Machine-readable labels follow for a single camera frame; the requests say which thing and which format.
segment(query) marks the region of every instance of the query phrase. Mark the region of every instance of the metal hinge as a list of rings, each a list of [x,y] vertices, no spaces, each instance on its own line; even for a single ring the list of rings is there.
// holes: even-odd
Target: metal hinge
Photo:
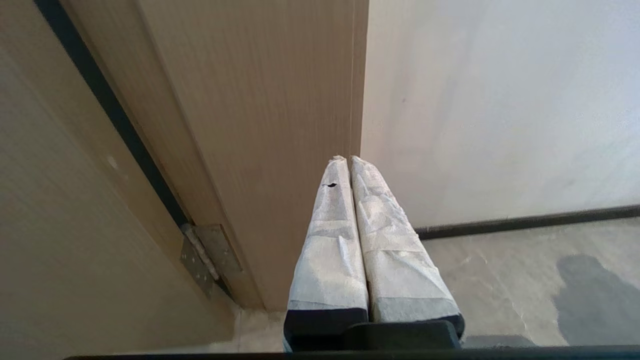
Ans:
[[[242,271],[222,226],[184,224],[180,229],[184,233],[180,261],[207,297],[220,275]]]

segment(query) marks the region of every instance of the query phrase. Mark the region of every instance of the wooden door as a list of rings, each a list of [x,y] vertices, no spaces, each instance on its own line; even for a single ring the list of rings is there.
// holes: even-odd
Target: wooden door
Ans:
[[[67,10],[243,306],[284,309],[318,181],[360,151],[368,3],[81,1]]]
[[[0,358],[233,335],[179,263],[182,234],[30,1],[0,4]]]

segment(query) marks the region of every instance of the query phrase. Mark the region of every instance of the floor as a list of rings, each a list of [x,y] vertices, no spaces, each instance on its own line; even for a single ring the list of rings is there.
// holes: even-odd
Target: floor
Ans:
[[[465,317],[464,347],[640,344],[640,218],[424,246]],[[283,321],[243,311],[232,341],[170,352],[280,352]]]

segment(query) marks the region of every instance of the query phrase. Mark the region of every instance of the baseboard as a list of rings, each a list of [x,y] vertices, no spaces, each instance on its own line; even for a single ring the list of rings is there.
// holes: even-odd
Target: baseboard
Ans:
[[[420,240],[431,240],[437,238],[450,238],[453,236],[496,233],[498,231],[531,229],[533,227],[576,224],[580,222],[632,217],[640,217],[640,204],[620,206],[618,208],[575,211],[571,213],[558,213],[533,217],[506,218],[499,220],[467,222],[462,224],[427,226],[417,228],[415,232],[418,233]]]

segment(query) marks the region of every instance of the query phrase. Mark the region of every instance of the gray floor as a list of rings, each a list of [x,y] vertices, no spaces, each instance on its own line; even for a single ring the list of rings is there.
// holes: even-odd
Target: gray floor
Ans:
[[[640,218],[424,242],[465,347],[640,344]]]

